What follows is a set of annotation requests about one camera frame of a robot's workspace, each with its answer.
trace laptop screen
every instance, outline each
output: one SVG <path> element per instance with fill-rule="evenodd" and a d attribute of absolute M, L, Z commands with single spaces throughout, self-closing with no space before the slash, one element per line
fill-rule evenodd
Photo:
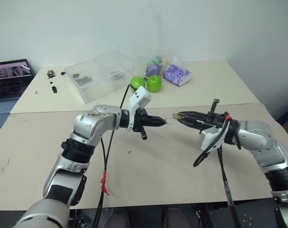
<path fill-rule="evenodd" d="M 25 59 L 0 63 L 0 101 L 19 98 L 32 79 Z"/>

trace laptop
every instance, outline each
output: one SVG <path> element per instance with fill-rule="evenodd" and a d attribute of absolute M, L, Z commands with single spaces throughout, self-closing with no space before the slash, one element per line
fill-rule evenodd
<path fill-rule="evenodd" d="M 0 63 L 0 128 L 33 77 L 26 59 Z"/>

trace red tape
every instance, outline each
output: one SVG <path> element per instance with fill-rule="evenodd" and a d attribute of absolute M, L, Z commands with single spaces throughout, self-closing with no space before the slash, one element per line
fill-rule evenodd
<path fill-rule="evenodd" d="M 102 183 L 101 189 L 102 189 L 102 192 L 103 192 L 103 193 L 106 193 L 108 196 L 110 196 L 110 194 L 108 193 L 107 188 L 106 188 L 106 186 L 105 186 L 105 183 L 106 183 L 106 175 L 107 175 L 107 171 L 104 170 L 104 173 L 103 173 L 103 176 L 102 176 L 102 180 L 101 180 L 101 183 Z"/>
<path fill-rule="evenodd" d="M 230 120 L 230 119 L 232 119 L 232 116 L 231 116 L 231 115 L 226 115 L 226 116 L 225 116 L 225 120 Z"/>

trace black cable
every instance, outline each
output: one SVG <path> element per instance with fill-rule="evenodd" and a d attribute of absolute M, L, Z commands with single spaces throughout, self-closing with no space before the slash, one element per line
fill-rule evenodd
<path fill-rule="evenodd" d="M 238 135 L 238 132 L 237 132 L 237 128 L 233 122 L 233 119 L 230 118 L 230 123 L 232 125 L 232 128 L 233 128 L 233 134 L 234 134 L 234 137 L 235 137 L 235 140 L 236 140 L 236 145 L 238 147 L 238 149 L 240 150 L 241 149 L 241 142 L 240 142 L 240 139 L 239 139 L 239 135 Z"/>
<path fill-rule="evenodd" d="M 122 108 L 122 106 L 123 106 L 123 104 L 124 104 L 124 101 L 125 101 L 125 98 L 126 98 L 126 95 L 127 95 L 128 89 L 129 89 L 129 86 L 130 86 L 130 85 L 128 85 L 127 88 L 126 88 L 125 94 L 124 94 L 123 99 L 122 99 L 122 101 L 121 101 L 120 109 Z M 111 137 L 110 137 L 110 141 L 109 141 L 109 145 L 108 145 L 107 154 L 106 154 L 106 151 L 105 151 L 104 142 L 103 142 L 103 140 L 102 140 L 102 138 L 101 138 L 102 152 L 103 152 L 103 158 L 104 158 L 104 170 L 105 170 L 105 171 L 107 170 L 109 152 L 110 152 L 110 148 L 111 148 L 111 143 L 112 143 L 113 135 L 114 135 L 114 130 L 112 130 L 112 132 L 111 132 Z M 95 216 L 94 216 L 94 221 L 93 221 L 92 228 L 98 228 L 98 225 L 99 225 L 99 223 L 100 223 L 100 218 L 101 218 L 101 214 L 102 214 L 103 199 L 104 199 L 104 192 L 103 192 L 103 190 L 102 190 L 102 191 L 101 191 L 100 200 L 99 200 L 99 202 L 98 202 L 98 206 L 97 206 L 96 213 L 95 213 Z"/>
<path fill-rule="evenodd" d="M 226 173 L 224 170 L 222 146 L 219 149 L 217 149 L 217 151 L 218 151 L 218 157 L 219 157 L 221 171 L 222 171 L 222 178 L 223 178 L 223 182 L 224 182 L 224 189 L 225 189 L 225 193 L 226 193 L 226 197 L 227 197 L 228 207 L 230 209 L 235 227 L 241 228 L 241 224 L 240 224 L 240 221 L 239 221 L 239 218 L 237 215 L 237 211 L 235 209 L 234 202 L 232 200 L 231 192 L 230 192 L 229 185 L 228 185 L 228 180 L 227 180 Z"/>
<path fill-rule="evenodd" d="M 209 155 L 208 151 L 216 144 L 216 142 L 219 141 L 221 136 L 224 134 L 227 126 L 228 126 L 228 121 L 225 120 L 224 126 L 223 126 L 221 132 L 218 134 L 218 136 L 216 136 L 216 138 L 212 141 L 212 143 L 209 146 L 207 146 L 207 148 L 200 154 L 200 156 L 197 157 L 196 161 L 193 164 L 193 167 L 198 166 L 205 158 L 208 157 L 208 155 Z"/>

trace person's leg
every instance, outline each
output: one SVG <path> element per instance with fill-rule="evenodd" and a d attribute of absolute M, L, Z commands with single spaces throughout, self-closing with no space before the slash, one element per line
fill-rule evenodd
<path fill-rule="evenodd" d="M 169 208 L 164 213 L 164 228 L 191 228 L 191 226 L 179 209 Z"/>
<path fill-rule="evenodd" d="M 115 212 L 107 221 L 105 228 L 130 228 L 128 212 L 125 210 Z"/>

